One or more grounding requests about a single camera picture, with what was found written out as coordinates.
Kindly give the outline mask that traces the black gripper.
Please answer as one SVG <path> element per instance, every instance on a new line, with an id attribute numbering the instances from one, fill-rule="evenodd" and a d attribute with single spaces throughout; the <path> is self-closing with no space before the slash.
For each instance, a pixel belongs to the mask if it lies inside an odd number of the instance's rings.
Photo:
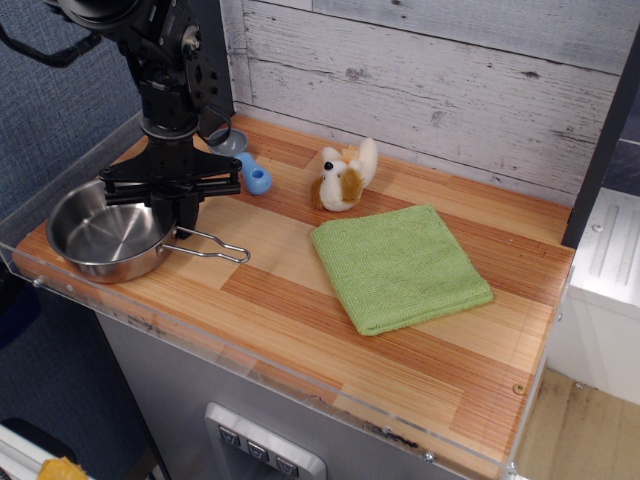
<path id="1" fill-rule="evenodd" d="M 140 154 L 102 169 L 99 178 L 109 205 L 150 204 L 162 235 L 171 231 L 176 214 L 176 236 L 186 239 L 195 230 L 201 200 L 241 191 L 241 169 L 240 160 L 199 150 L 191 138 L 150 136 Z"/>

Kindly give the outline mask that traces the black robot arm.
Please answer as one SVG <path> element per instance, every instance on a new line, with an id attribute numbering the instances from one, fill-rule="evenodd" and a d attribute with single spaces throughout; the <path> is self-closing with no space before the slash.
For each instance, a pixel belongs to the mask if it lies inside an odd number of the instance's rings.
<path id="1" fill-rule="evenodd" d="M 1 35 L 10 49 L 50 67 L 65 68 L 102 39 L 115 42 L 126 58 L 141 96 L 140 121 L 148 140 L 137 156 L 99 174 L 110 206 L 141 203 L 175 224 L 184 239 L 195 229 L 201 202 L 241 190 L 242 164 L 231 155 L 206 153 L 232 133 L 231 112 L 219 105 L 226 67 L 204 50 L 201 25 L 187 1 L 51 1 L 49 8 L 89 35 L 46 54 Z"/>

